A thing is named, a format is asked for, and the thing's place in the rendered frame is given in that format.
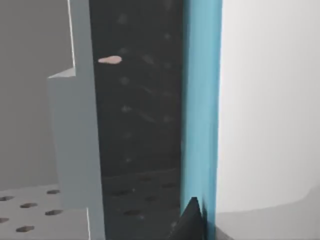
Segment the drawer with grey pierced inside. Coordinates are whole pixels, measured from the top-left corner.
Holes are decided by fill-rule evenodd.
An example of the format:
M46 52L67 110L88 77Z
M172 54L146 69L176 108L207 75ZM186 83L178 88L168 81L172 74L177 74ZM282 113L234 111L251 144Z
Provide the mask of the drawer with grey pierced inside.
M91 240L87 209L68 209L58 185L0 191L0 240Z

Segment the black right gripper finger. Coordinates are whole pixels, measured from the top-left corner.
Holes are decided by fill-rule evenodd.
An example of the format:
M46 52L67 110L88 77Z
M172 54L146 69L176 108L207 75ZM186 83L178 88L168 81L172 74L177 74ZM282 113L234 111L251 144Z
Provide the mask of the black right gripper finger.
M197 197L192 197L166 240L203 240L204 220Z

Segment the blue framed blackboard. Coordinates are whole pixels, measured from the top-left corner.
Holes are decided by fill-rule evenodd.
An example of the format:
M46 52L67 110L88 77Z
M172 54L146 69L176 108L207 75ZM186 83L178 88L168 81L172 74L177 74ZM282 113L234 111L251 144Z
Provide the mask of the blue framed blackboard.
M88 0L105 240L216 237L223 0Z

